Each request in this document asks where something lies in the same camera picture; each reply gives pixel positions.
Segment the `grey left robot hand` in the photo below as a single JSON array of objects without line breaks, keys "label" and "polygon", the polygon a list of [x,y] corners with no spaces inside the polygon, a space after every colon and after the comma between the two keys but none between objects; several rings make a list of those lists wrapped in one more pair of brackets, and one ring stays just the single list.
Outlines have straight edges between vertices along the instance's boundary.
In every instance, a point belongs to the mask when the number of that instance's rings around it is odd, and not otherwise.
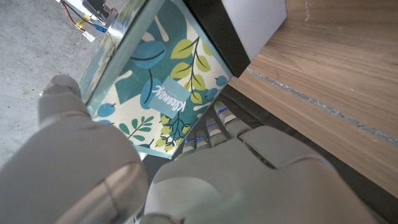
[{"label": "grey left robot hand", "polygon": [[152,180],[125,135],[93,121],[77,82],[57,75],[39,130],[1,169],[2,223],[374,223],[319,153],[282,131],[250,128],[221,102]]}]

